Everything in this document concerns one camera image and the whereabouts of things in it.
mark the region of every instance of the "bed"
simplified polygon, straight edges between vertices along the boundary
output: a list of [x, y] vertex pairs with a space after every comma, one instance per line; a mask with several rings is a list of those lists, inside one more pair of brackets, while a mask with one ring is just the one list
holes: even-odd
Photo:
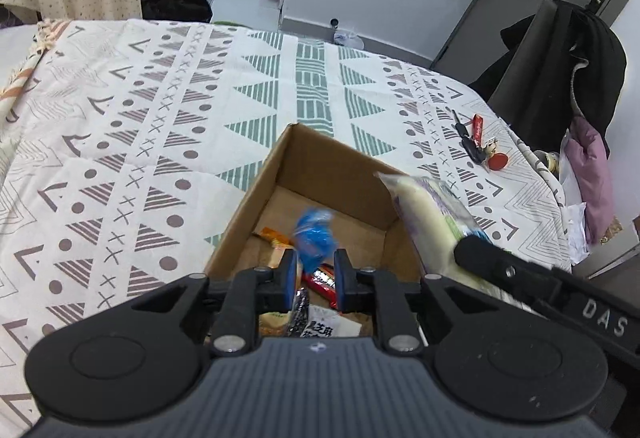
[[[56, 22], [39, 39], [0, 97], [2, 437], [38, 418], [22, 378], [30, 347], [201, 271], [292, 122], [446, 180], [496, 244], [570, 269], [559, 183], [452, 79], [232, 26]], [[504, 170], [469, 160], [452, 109], [466, 123], [484, 117], [485, 136], [510, 158]]]

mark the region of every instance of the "small cardboard box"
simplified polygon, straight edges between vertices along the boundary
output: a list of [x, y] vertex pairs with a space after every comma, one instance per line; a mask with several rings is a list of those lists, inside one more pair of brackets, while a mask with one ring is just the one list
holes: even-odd
[[226, 228], [206, 273], [229, 279], [240, 270], [266, 264], [271, 247], [252, 234], [270, 227], [291, 235], [308, 208], [324, 206], [334, 211], [334, 237], [355, 268], [386, 268], [399, 280], [418, 281], [420, 266], [413, 246], [377, 172], [400, 174], [301, 124], [287, 126]]

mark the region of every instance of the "snack package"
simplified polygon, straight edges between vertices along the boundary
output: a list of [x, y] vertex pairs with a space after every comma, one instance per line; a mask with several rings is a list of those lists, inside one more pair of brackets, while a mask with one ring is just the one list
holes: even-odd
[[305, 274], [312, 274], [335, 250], [329, 223], [334, 216], [327, 209], [309, 209], [293, 231], [296, 250]]
[[460, 268], [453, 257], [459, 240], [474, 234], [489, 241], [447, 184], [425, 177], [379, 174], [411, 238], [425, 274], [445, 275], [475, 290], [511, 302], [497, 286]]
[[[272, 228], [265, 227], [256, 235], [264, 239], [265, 241], [268, 241], [273, 247], [273, 252], [271, 253], [268, 263], [269, 268], [277, 268], [280, 264], [280, 260], [282, 259], [284, 251], [288, 248], [294, 248], [292, 245], [292, 241], [287, 236], [278, 232], [277, 230], [273, 230]], [[300, 262], [298, 262], [296, 271], [296, 290], [300, 288], [301, 272], [302, 267], [300, 266]], [[308, 293], [305, 292], [305, 294], [307, 296], [306, 303], [308, 305]], [[287, 325], [289, 325], [290, 319], [293, 316], [293, 312], [268, 312], [261, 314], [258, 317], [258, 328], [260, 329], [260, 334], [263, 336], [283, 335], [286, 332]]]
[[318, 295], [329, 301], [329, 306], [337, 306], [335, 298], [335, 277], [333, 267], [322, 264], [312, 274], [302, 273], [302, 281]]
[[309, 292], [300, 288], [293, 299], [291, 317], [284, 332], [285, 337], [300, 337], [309, 320]]
[[342, 317], [338, 312], [309, 305], [309, 319], [301, 337], [357, 337], [360, 334], [360, 323]]

